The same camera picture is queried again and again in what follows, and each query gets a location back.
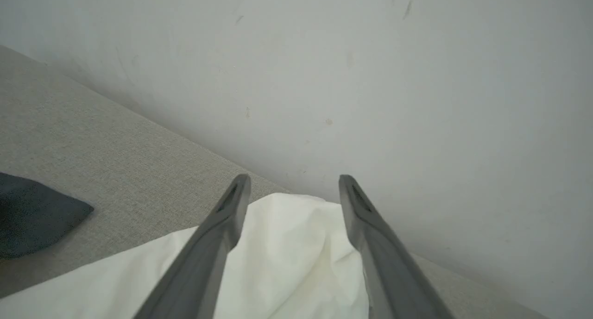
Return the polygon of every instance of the gray sofa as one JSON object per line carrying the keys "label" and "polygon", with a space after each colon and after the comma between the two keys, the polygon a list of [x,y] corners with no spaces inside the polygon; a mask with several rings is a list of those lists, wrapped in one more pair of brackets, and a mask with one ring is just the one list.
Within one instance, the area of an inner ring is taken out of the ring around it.
{"label": "gray sofa", "polygon": [[[48,249],[0,261],[0,297],[200,224],[242,167],[0,46],[0,171],[95,212]],[[255,174],[252,200],[284,188]],[[415,256],[458,319],[543,318]]]}

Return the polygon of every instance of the gray upholstery fabric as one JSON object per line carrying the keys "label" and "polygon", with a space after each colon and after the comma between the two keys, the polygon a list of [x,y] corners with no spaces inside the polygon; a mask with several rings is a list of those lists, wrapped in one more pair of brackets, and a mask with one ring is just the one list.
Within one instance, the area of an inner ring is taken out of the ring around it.
{"label": "gray upholstery fabric", "polygon": [[[199,224],[246,170],[0,46],[0,171],[95,212],[57,244],[0,262],[0,297]],[[252,200],[285,189],[252,176]],[[415,256],[457,319],[543,316]]]}

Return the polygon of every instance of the dark pillow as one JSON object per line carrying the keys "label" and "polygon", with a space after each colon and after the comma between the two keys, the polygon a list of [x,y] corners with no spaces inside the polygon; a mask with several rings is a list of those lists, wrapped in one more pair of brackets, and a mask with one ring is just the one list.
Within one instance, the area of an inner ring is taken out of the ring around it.
{"label": "dark pillow", "polygon": [[39,182],[0,173],[0,258],[17,258],[57,242],[93,211]]}

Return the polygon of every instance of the white wall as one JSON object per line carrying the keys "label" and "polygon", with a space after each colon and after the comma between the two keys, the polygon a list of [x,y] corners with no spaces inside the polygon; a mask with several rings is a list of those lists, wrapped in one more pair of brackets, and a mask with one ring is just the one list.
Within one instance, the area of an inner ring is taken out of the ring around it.
{"label": "white wall", "polygon": [[415,252],[593,310],[591,0],[0,0],[0,43]]}

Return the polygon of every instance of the white cloth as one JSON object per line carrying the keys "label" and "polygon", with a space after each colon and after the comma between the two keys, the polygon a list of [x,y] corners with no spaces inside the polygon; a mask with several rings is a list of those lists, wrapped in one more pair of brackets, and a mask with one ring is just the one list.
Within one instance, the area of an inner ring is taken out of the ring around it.
{"label": "white cloth", "polygon": [[[0,300],[3,319],[132,318],[195,228]],[[272,194],[250,204],[227,257],[216,319],[368,318],[362,260],[338,204]]]}

